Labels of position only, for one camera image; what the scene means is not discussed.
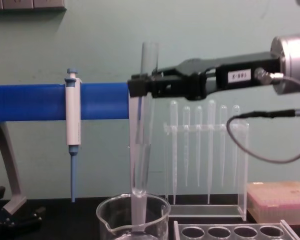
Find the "white label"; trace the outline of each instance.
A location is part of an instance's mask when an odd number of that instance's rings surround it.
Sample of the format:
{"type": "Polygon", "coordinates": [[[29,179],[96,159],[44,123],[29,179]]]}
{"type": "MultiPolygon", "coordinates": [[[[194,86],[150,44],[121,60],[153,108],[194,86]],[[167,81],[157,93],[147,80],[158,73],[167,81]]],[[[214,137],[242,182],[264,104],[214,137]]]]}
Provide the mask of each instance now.
{"type": "Polygon", "coordinates": [[[251,69],[228,72],[228,83],[251,80],[251,69]]]}

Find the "test tube rack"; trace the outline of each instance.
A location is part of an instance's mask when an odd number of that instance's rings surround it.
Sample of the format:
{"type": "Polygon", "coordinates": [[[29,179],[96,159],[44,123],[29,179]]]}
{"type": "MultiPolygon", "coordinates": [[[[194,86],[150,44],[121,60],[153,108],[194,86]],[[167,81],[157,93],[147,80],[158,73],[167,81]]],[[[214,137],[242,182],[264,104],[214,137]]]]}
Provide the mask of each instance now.
{"type": "Polygon", "coordinates": [[[272,224],[178,224],[174,240],[300,240],[286,221],[272,224]]]}
{"type": "MultiPolygon", "coordinates": [[[[203,105],[179,107],[178,102],[172,100],[169,109],[169,124],[165,123],[163,128],[165,197],[169,200],[169,195],[173,195],[173,200],[169,201],[170,216],[242,217],[245,221],[248,155],[227,134],[227,106],[221,105],[219,114],[216,114],[214,100],[208,102],[206,111],[203,105]],[[211,194],[235,194],[237,203],[213,204],[211,194]],[[180,195],[196,195],[200,203],[179,204],[180,195]]],[[[238,114],[240,107],[234,105],[232,115],[238,114]]],[[[238,140],[248,147],[249,124],[244,120],[235,120],[230,128],[238,140]]]]}

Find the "rack hole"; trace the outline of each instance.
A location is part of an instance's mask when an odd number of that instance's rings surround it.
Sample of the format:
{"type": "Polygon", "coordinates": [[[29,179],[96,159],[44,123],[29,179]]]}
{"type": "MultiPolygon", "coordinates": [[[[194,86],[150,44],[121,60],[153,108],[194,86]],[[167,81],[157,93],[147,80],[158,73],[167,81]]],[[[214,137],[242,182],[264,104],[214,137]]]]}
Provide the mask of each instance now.
{"type": "Polygon", "coordinates": [[[262,226],[260,232],[269,237],[281,237],[284,232],[277,226],[262,226]]]}
{"type": "Polygon", "coordinates": [[[250,226],[238,226],[234,233],[243,238],[253,238],[257,235],[257,231],[250,226]]]}
{"type": "Polygon", "coordinates": [[[205,232],[200,227],[186,227],[182,230],[182,234],[191,239],[198,239],[205,235],[205,232]]]}
{"type": "Polygon", "coordinates": [[[215,238],[227,239],[230,236],[230,230],[223,226],[210,227],[208,233],[215,238]]]}

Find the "blue padded bar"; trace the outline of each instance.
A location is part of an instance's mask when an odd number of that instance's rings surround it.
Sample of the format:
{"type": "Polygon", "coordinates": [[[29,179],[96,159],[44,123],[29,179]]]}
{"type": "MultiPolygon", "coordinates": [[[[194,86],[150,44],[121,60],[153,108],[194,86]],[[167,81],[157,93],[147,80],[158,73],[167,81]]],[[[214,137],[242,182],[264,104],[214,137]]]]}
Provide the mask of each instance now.
{"type": "MultiPolygon", "coordinates": [[[[83,83],[81,119],[127,119],[126,83],[83,83]]],[[[0,85],[0,122],[66,119],[64,84],[0,85]]]]}

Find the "silver cylinder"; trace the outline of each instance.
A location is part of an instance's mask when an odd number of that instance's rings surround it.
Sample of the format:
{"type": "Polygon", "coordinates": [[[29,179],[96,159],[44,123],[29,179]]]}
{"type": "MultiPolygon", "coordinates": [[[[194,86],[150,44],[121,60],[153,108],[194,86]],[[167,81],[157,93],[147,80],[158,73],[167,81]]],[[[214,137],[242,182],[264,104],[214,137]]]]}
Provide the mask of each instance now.
{"type": "MultiPolygon", "coordinates": [[[[277,36],[272,40],[271,52],[280,57],[281,72],[300,80],[300,34],[277,36]]],[[[277,94],[300,92],[300,87],[286,81],[274,85],[277,94]]]]}

